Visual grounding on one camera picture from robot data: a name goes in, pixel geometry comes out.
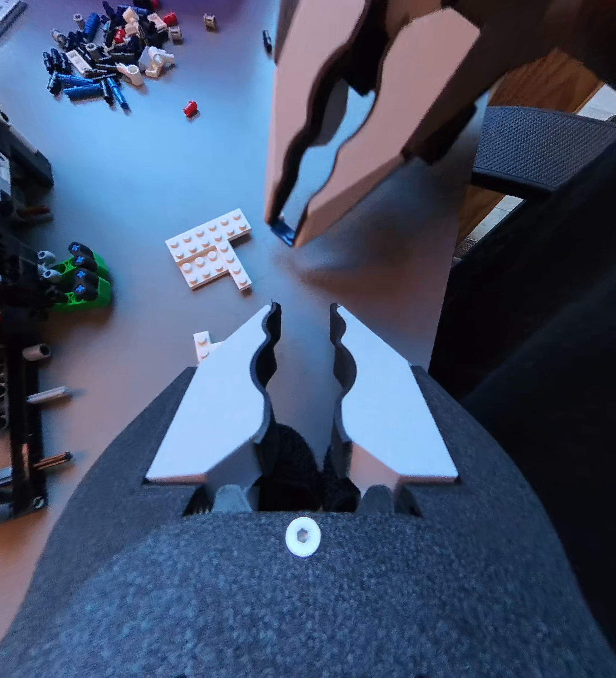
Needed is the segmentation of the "blue small lego plate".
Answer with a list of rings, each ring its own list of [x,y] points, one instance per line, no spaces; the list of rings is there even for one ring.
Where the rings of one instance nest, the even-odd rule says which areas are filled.
[[[280,214],[269,223],[270,230],[288,247],[295,246],[296,229],[287,222],[284,212]]]

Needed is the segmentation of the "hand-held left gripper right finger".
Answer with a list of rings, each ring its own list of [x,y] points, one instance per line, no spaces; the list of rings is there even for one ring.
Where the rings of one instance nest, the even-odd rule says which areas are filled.
[[[340,304],[329,309],[340,386],[330,458],[357,489],[451,484],[459,473],[411,364]]]

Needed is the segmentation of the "white L-shaped lego plate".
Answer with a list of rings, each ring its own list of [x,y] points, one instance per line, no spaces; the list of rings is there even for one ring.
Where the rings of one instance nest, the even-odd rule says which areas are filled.
[[[233,242],[251,232],[243,211],[234,209],[167,239],[165,244],[189,289],[196,290],[228,275],[244,291],[252,287],[252,280]]]

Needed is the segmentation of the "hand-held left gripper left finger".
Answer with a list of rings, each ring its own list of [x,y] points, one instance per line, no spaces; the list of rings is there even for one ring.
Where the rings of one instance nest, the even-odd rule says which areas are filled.
[[[272,302],[197,367],[145,481],[252,487],[274,470],[279,430],[267,385],[280,336]]]

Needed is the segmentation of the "green lego beam with pins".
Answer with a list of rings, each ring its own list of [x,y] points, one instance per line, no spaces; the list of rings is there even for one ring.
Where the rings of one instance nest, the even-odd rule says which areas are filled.
[[[37,252],[40,289],[52,310],[105,308],[111,301],[109,269],[104,259],[80,242],[68,246],[70,257],[55,262],[52,252]]]

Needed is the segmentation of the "large lego technic model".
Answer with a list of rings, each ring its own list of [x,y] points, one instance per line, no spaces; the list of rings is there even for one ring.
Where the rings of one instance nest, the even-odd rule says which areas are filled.
[[[47,158],[12,125],[0,105],[0,523],[40,511],[48,502],[41,415],[26,402],[40,389],[41,361],[22,350],[42,343],[50,308],[40,289],[37,252],[16,232],[48,212],[38,199],[53,187]]]

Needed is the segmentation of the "black office chair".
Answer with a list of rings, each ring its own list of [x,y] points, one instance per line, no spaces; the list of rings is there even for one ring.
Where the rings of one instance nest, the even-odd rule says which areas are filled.
[[[616,651],[616,141],[452,269],[429,373],[534,488]]]

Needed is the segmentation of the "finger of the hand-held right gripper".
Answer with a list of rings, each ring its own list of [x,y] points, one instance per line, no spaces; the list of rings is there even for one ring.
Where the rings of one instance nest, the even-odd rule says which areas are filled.
[[[323,128],[343,60],[372,1],[281,1],[276,31],[264,221],[275,225],[298,179],[305,152]]]
[[[478,27],[449,8],[401,29],[382,61],[367,118],[338,149],[329,178],[306,205],[295,247],[321,236],[404,164],[403,148],[479,34]]]

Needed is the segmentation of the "white small lego plate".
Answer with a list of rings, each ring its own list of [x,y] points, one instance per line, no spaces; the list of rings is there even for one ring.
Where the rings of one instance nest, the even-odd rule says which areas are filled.
[[[211,354],[217,350],[218,347],[223,345],[224,342],[212,342],[211,336],[208,330],[203,332],[198,332],[193,335],[193,340],[195,344],[195,354],[196,354],[196,364],[200,365],[205,358],[209,357]]]

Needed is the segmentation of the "pile of small lego pieces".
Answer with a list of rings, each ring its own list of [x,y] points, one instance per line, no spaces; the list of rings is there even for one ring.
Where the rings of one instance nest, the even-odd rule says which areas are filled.
[[[75,30],[52,30],[41,61],[47,90],[71,102],[104,100],[129,111],[125,87],[143,89],[176,66],[172,48],[184,43],[176,12],[162,1],[103,1],[102,12],[73,16]]]

